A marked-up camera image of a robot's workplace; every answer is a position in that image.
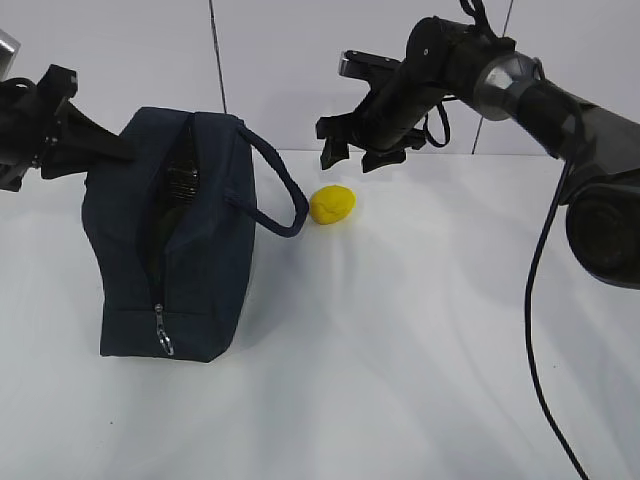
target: fabric bag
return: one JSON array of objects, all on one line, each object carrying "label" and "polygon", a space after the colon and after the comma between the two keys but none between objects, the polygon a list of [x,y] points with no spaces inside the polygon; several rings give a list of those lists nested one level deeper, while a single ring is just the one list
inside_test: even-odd
[{"label": "fabric bag", "polygon": [[[100,354],[210,362],[238,324],[255,223],[295,236],[309,204],[273,147],[232,115],[145,107],[120,136],[136,160],[96,165],[82,206],[104,288]],[[290,227],[257,209],[252,146],[293,199]]]}]

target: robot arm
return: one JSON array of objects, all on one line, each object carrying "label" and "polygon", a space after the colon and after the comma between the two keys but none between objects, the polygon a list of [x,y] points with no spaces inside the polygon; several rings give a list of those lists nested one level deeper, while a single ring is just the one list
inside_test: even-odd
[{"label": "robot arm", "polygon": [[[19,44],[0,30],[0,80]],[[25,78],[0,82],[0,189],[17,192],[29,168],[53,179],[85,172],[101,161],[128,162],[134,154],[118,136],[85,117],[69,100],[76,72],[51,65],[38,84]]]},{"label": "robot arm", "polygon": [[515,120],[551,156],[572,162],[561,203],[574,254],[599,280],[640,289],[640,125],[549,82],[539,60],[493,33],[480,1],[461,4],[474,25],[421,20],[402,62],[343,54],[340,74],[371,91],[352,113],[319,120],[322,168],[348,158],[349,144],[365,150],[364,172],[402,163],[406,148],[429,138],[426,122],[424,131],[414,126],[433,108],[442,116],[452,95],[488,120]]}]

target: zipper pull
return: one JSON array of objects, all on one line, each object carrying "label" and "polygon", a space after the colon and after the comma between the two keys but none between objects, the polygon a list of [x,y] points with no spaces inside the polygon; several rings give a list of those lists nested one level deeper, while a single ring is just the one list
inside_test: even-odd
[{"label": "zipper pull", "polygon": [[169,335],[167,335],[167,332],[164,331],[164,318],[162,316],[164,307],[157,304],[154,307],[154,310],[156,312],[156,333],[158,334],[158,340],[160,340],[160,345],[162,345],[162,348],[167,355],[172,357],[174,353],[173,344],[171,343],[171,339],[169,338]]}]

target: yellow ball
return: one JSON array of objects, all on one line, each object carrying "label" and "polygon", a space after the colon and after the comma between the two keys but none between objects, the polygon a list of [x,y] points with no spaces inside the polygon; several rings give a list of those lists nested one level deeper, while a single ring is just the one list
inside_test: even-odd
[{"label": "yellow ball", "polygon": [[348,188],[324,187],[311,197],[311,218],[320,225],[329,225],[347,218],[355,206],[356,195]]}]

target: bag handle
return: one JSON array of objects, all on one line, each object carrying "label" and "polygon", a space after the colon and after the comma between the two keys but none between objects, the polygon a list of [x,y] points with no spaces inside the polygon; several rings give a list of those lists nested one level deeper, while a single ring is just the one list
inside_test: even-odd
[{"label": "bag handle", "polygon": [[295,237],[302,229],[309,213],[309,202],[307,201],[307,197],[305,197],[298,184],[293,181],[291,175],[287,172],[287,168],[275,148],[244,126],[240,127],[238,132],[247,142],[253,145],[258,152],[260,152],[260,155],[264,157],[269,166],[278,174],[278,177],[280,177],[280,180],[282,180],[282,183],[284,183],[284,186],[289,191],[289,195],[291,195],[293,205],[296,209],[296,216],[293,224],[290,227],[285,227],[265,215],[244,198],[241,198],[235,190],[229,187],[225,189],[225,200],[234,207],[238,207],[243,210],[244,213],[249,215],[263,227],[271,230],[276,235],[286,238]]}]

